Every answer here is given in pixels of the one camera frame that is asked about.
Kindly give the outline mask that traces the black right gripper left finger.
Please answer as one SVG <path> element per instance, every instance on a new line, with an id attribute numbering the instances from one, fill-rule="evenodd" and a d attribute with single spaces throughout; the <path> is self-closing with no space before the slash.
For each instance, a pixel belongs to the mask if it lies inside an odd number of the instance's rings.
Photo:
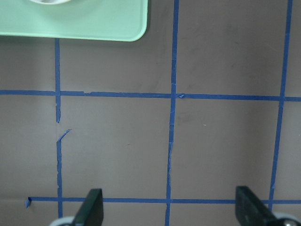
<path id="1" fill-rule="evenodd" d="M 72 221 L 72 226 L 101 226 L 103 224 L 102 189 L 91 189 Z"/>

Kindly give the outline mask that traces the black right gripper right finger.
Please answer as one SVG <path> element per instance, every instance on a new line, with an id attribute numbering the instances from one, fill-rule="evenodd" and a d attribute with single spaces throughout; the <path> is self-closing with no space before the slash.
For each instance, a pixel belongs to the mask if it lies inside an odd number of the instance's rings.
<path id="1" fill-rule="evenodd" d="M 271 226 L 277 221 L 272 212 L 247 186 L 237 186 L 235 216 L 241 226 Z"/>

